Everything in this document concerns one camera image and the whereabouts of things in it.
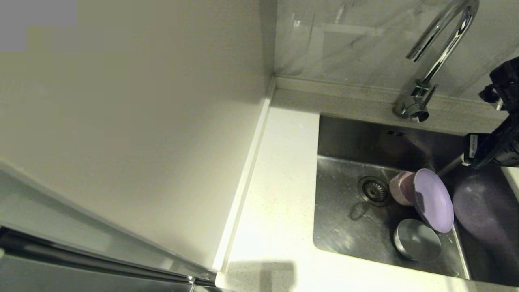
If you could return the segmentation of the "purple plate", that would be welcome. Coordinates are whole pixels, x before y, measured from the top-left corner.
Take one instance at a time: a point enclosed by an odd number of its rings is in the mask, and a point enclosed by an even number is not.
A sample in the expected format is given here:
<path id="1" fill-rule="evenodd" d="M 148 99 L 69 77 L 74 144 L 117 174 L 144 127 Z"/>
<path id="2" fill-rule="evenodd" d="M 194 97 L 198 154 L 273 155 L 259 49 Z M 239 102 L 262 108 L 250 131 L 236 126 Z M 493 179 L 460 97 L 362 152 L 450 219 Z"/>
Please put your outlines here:
<path id="1" fill-rule="evenodd" d="M 422 220 L 434 231 L 448 233 L 454 224 L 450 194 L 440 177 L 422 168 L 413 178 L 414 207 Z"/>

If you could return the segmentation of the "stainless steel sink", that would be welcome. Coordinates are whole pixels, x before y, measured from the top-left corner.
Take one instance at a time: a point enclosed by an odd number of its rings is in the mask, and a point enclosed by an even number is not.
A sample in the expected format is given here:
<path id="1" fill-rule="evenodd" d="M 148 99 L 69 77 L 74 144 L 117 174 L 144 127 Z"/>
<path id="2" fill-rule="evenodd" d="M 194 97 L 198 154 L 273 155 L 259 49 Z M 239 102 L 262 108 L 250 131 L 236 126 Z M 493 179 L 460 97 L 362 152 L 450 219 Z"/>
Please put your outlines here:
<path id="1" fill-rule="evenodd" d="M 462 136 L 320 115 L 313 243 L 331 253 L 473 281 L 519 287 L 519 200 L 504 171 L 459 165 L 440 177 L 452 199 L 454 224 L 438 233 L 442 253 L 430 263 L 409 260 L 393 242 L 397 225 L 421 220 L 393 197 L 367 203 L 364 176 L 388 185 L 401 171 L 438 174 L 462 150 Z"/>

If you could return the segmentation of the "pink bowl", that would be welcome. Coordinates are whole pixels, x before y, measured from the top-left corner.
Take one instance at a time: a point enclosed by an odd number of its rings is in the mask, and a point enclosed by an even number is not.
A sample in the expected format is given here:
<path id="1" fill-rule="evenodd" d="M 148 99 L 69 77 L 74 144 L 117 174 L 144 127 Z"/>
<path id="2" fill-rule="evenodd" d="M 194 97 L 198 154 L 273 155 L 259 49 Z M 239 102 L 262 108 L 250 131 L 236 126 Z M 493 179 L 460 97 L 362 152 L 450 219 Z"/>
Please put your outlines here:
<path id="1" fill-rule="evenodd" d="M 415 203 L 415 172 L 401 171 L 389 183 L 393 199 L 402 206 L 413 206 Z"/>

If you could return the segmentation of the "chrome gooseneck faucet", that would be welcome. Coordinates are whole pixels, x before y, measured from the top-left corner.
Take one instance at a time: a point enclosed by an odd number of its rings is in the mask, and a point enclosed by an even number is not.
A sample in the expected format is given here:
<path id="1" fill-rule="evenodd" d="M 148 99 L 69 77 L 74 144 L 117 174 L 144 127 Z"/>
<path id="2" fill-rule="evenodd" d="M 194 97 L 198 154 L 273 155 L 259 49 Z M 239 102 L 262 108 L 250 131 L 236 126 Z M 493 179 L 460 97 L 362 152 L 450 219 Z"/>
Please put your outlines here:
<path id="1" fill-rule="evenodd" d="M 407 54 L 407 59 L 413 62 L 420 61 L 454 18 L 460 17 L 446 44 L 428 70 L 423 77 L 415 80 L 415 87 L 412 92 L 397 100 L 392 109 L 395 116 L 417 123 L 424 122 L 430 117 L 427 105 L 439 86 L 433 84 L 432 81 L 469 31 L 478 14 L 479 7 L 480 0 L 452 0 L 432 20 Z"/>

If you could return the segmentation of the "round metal drain strainer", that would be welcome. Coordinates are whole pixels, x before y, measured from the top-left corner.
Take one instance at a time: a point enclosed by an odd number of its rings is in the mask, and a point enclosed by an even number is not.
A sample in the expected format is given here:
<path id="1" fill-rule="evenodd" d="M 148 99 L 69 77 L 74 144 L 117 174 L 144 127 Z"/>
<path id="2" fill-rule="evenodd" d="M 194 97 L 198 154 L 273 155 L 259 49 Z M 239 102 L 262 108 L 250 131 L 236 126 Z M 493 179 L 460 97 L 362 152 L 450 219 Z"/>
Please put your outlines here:
<path id="1" fill-rule="evenodd" d="M 389 185 L 378 177 L 362 177 L 357 188 L 360 196 L 373 206 L 383 207 L 392 202 Z"/>

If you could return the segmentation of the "white edge trim strip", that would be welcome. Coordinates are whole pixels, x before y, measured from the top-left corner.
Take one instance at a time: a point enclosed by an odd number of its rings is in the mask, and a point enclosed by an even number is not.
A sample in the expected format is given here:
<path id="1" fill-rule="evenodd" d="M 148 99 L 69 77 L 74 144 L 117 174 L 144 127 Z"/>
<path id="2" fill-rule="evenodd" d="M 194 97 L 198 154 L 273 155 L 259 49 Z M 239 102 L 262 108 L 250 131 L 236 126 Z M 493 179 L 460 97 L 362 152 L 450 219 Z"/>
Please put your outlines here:
<path id="1" fill-rule="evenodd" d="M 258 122 L 256 124 L 254 135 L 249 147 L 248 155 L 245 159 L 245 164 L 243 166 L 242 173 L 236 188 L 226 225 L 212 264 L 212 268 L 216 271 L 223 271 L 226 269 L 228 257 L 232 251 L 232 244 L 239 226 L 243 205 L 248 194 L 249 184 L 254 172 L 258 151 L 261 147 L 271 102 L 274 98 L 276 88 L 277 77 L 273 76 L 270 80 L 267 94 L 261 103 L 261 113 L 258 117 Z"/>

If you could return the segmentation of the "tall white cabinet panel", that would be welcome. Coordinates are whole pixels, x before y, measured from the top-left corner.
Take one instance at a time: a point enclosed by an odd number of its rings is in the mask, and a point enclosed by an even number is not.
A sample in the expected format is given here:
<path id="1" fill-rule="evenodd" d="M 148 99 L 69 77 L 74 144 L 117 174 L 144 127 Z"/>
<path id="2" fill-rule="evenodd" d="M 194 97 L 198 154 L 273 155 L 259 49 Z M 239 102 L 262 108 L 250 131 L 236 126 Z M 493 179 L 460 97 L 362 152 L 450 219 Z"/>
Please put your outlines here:
<path id="1" fill-rule="evenodd" d="M 212 268 L 278 0 L 0 0 L 0 161 Z"/>

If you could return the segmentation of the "grey glossy appliance door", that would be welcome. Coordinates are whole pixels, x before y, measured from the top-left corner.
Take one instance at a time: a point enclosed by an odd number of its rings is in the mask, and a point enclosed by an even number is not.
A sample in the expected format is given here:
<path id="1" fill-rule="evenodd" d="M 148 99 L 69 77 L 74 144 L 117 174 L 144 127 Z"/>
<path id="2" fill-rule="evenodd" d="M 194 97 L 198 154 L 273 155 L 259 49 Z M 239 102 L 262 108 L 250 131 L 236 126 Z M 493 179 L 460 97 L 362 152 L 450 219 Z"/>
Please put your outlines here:
<path id="1" fill-rule="evenodd" d="M 110 223 L 0 161 L 0 227 L 162 271 L 216 280 L 216 271 Z M 207 292 L 214 288 L 41 264 L 0 248 L 0 292 Z"/>

